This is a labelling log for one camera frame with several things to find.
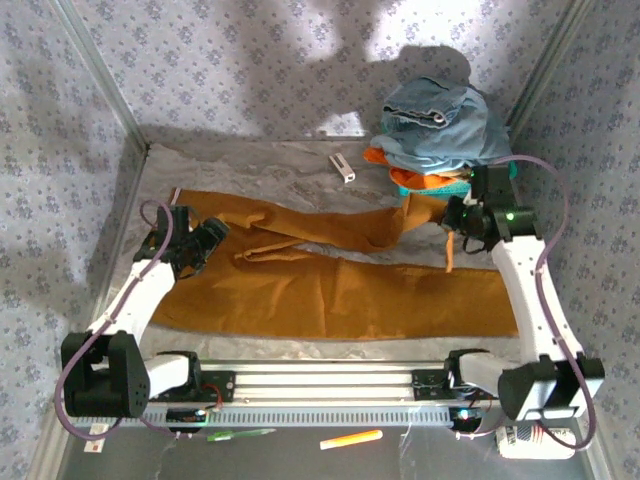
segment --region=cable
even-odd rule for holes
[[[100,433],[100,434],[97,434],[97,435],[91,435],[89,433],[83,432],[82,430],[79,430],[77,427],[75,427],[71,423],[71,421],[69,420],[69,417],[67,416],[67,413],[65,412],[64,407],[62,405],[62,392],[63,392],[63,389],[64,389],[64,383],[66,382],[67,378],[69,377],[69,374],[71,373],[71,370],[76,366],[78,361],[80,361],[80,358],[82,358],[82,356],[93,346],[93,344],[98,340],[100,335],[102,335],[112,324],[116,323],[118,315],[120,314],[120,312],[124,308],[124,305],[126,304],[127,300],[129,299],[129,296],[131,295],[131,292],[133,291],[135,286],[138,283],[140,283],[142,281],[142,279],[144,278],[144,276],[147,273],[149,273],[149,271],[156,265],[156,263],[160,260],[160,258],[162,257],[162,255],[164,254],[164,252],[166,251],[166,249],[167,249],[167,247],[169,245],[169,241],[171,240],[171,235],[173,233],[173,216],[171,215],[171,211],[169,210],[169,207],[166,204],[164,204],[162,202],[158,202],[157,200],[146,200],[140,206],[140,211],[142,212],[142,209],[146,205],[148,205],[150,203],[155,204],[158,207],[162,208],[165,211],[165,213],[167,214],[168,232],[167,232],[166,237],[162,241],[162,244],[160,245],[160,248],[158,248],[158,251],[153,256],[153,258],[151,259],[149,264],[145,268],[142,269],[142,271],[140,272],[140,275],[138,277],[135,277],[131,281],[129,286],[126,288],[126,290],[122,294],[122,297],[120,297],[120,300],[116,304],[115,308],[113,309],[113,311],[111,312],[109,317],[105,320],[105,322],[102,324],[102,326],[100,326],[100,328],[98,328],[98,330],[96,330],[93,333],[93,335],[91,335],[91,337],[89,337],[89,339],[78,349],[78,351],[73,354],[73,356],[71,357],[69,362],[62,369],[62,373],[60,374],[60,378],[58,378],[58,381],[56,383],[56,387],[55,387],[55,390],[54,390],[54,397],[53,397],[54,398],[54,407],[55,407],[55,411],[56,411],[56,415],[58,417],[58,420],[60,420],[60,423],[62,424],[62,426],[64,427],[64,429],[66,431],[68,431],[71,435],[74,435],[76,437],[82,438],[83,440],[95,441],[95,440],[101,440],[103,438],[106,438],[108,435],[110,435],[113,432],[113,430],[118,428],[118,426],[120,425],[120,422],[122,421],[122,419],[120,418],[120,419],[116,420],[116,422],[106,432],[103,432],[103,433]]]
[[[560,350],[562,350],[562,353],[564,354],[567,361],[569,362],[569,365],[571,366],[571,370],[573,371],[573,374],[576,376],[576,379],[578,380],[578,385],[580,386],[580,390],[582,390],[582,394],[584,395],[584,399],[587,404],[587,416],[589,419],[589,427],[587,429],[587,434],[584,440],[582,440],[582,442],[576,443],[575,445],[571,445],[570,443],[567,443],[564,440],[558,438],[556,435],[554,435],[551,432],[551,430],[549,430],[549,428],[543,425],[543,423],[540,420],[538,420],[537,423],[547,435],[549,435],[553,440],[555,440],[557,443],[559,443],[563,447],[570,448],[572,450],[586,450],[587,448],[589,448],[589,445],[591,445],[591,442],[593,441],[593,438],[595,437],[595,434],[596,434],[597,419],[596,419],[595,405],[593,403],[593,398],[589,393],[589,387],[587,386],[587,381],[585,380],[584,375],[580,370],[580,366],[578,365],[578,362],[576,361],[576,359],[573,358],[573,354],[571,353],[571,350],[569,350],[569,347],[567,346],[567,342],[562,336],[562,332],[558,328],[558,324],[553,318],[553,314],[551,313],[551,308],[549,307],[549,302],[547,301],[547,297],[544,293],[544,287],[542,284],[543,268],[547,264],[547,259],[549,257],[549,254],[551,253],[553,248],[556,246],[556,244],[562,237],[562,234],[564,233],[564,230],[566,229],[567,224],[569,223],[569,195],[567,191],[567,185],[564,182],[560,172],[554,166],[550,165],[549,163],[537,157],[532,157],[529,155],[510,155],[508,157],[499,158],[498,160],[493,162],[493,164],[500,165],[503,163],[518,161],[518,160],[533,163],[535,165],[538,165],[539,167],[544,168],[547,172],[551,173],[554,176],[554,178],[560,185],[560,188],[562,189],[562,195],[564,197],[563,198],[564,212],[562,215],[562,223],[560,224],[560,227],[558,228],[556,233],[553,235],[549,243],[545,246],[545,248],[542,250],[542,253],[540,254],[540,257],[536,262],[536,271],[535,271],[534,279],[536,283],[536,291],[538,293],[538,298],[540,299],[540,305],[542,306],[542,311],[544,312],[544,316],[547,319],[549,328],[551,329],[551,332],[553,333],[553,336],[556,339],[556,342],[558,343],[558,347],[560,347]]]
[[[207,438],[208,435],[206,433],[183,433],[183,432],[172,432],[171,430],[169,430],[168,428],[165,427],[159,427],[158,425],[154,425],[153,423],[151,423],[149,420],[147,420],[146,418],[144,418],[144,416],[141,416],[138,418],[138,420],[140,420],[141,423],[143,423],[149,430],[153,430],[154,432],[158,432],[158,433],[162,433],[163,435],[167,435],[169,437],[173,437],[176,440],[178,440],[179,438],[182,437],[182,435],[185,435],[187,438],[191,439],[191,438]]]

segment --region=orange cloth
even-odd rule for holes
[[[293,248],[317,242],[365,253],[438,222],[444,202],[421,195],[399,208],[305,214],[248,198],[183,190],[179,203],[231,231],[202,274],[179,281],[153,322],[173,328],[302,339],[517,334],[498,272],[377,265]]]
[[[384,155],[384,150],[381,148],[368,147],[364,151],[363,157],[369,163],[390,166]],[[420,175],[419,173],[397,167],[391,167],[389,170],[389,177],[391,177],[391,181],[396,185],[410,190],[431,190],[434,188],[442,188],[458,181],[455,177]]]

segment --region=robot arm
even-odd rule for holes
[[[226,237],[228,227],[208,219],[189,231],[187,207],[171,207],[173,230],[167,250],[148,267],[157,245],[167,235],[164,210],[158,209],[158,228],[149,234],[134,257],[131,273],[107,310],[84,333],[71,333],[62,343],[63,366],[93,332],[112,319],[128,295],[117,320],[97,339],[71,370],[64,385],[65,407],[71,416],[139,417],[150,398],[166,390],[198,381],[197,357],[188,352],[165,352],[144,361],[140,340],[153,312],[187,268],[198,272]],[[140,280],[135,288],[129,287]]]
[[[573,367],[558,345],[536,290],[535,269],[545,244],[538,235],[535,215],[517,205],[503,166],[473,169],[471,196],[452,197],[443,225],[469,238],[481,240],[491,252],[513,307],[522,345],[521,364],[507,362],[486,351],[455,351],[447,359],[449,386],[475,386],[500,399],[515,421],[570,418],[586,407]],[[228,228],[216,219],[189,231],[188,207],[173,207],[173,235],[161,261],[134,288],[117,322],[110,325],[92,348],[71,369],[64,384],[71,416],[139,417],[150,398],[185,386],[199,389],[199,363],[190,352],[165,352],[143,361],[139,344],[153,312],[185,268],[199,271],[224,239]],[[112,315],[128,285],[140,277],[155,255],[154,245],[167,234],[166,216],[159,210],[158,228],[143,243],[119,297],[85,333],[72,333],[62,345],[66,365]],[[552,315],[568,351],[585,377],[590,396],[604,380],[599,359],[588,359],[564,317],[546,265],[541,280]]]
[[[488,352],[452,352],[451,382],[474,385],[498,397],[514,420],[577,417],[586,399],[545,316],[536,289],[536,263],[545,242],[537,233],[535,215],[517,205],[505,165],[473,169],[470,197],[452,197],[443,225],[484,243],[507,288],[521,344],[521,365]],[[591,396],[604,380],[600,359],[588,359],[560,305],[547,265],[542,288],[551,314],[570,355],[577,361]]]

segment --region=white wall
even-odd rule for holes
[[[0,478],[23,478],[140,155],[47,2],[0,6]]]
[[[361,136],[419,74],[506,116],[566,0],[77,0],[148,141]]]
[[[597,396],[613,451],[640,478],[640,4],[596,2],[517,143],[568,179],[571,221],[552,258],[567,318],[605,362]],[[557,228],[557,186],[525,172],[525,197]]]

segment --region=pile of clothes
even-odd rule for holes
[[[471,86],[421,77],[397,88],[382,112],[385,132],[365,150],[390,167],[402,195],[464,195],[471,167],[511,155],[507,127]]]

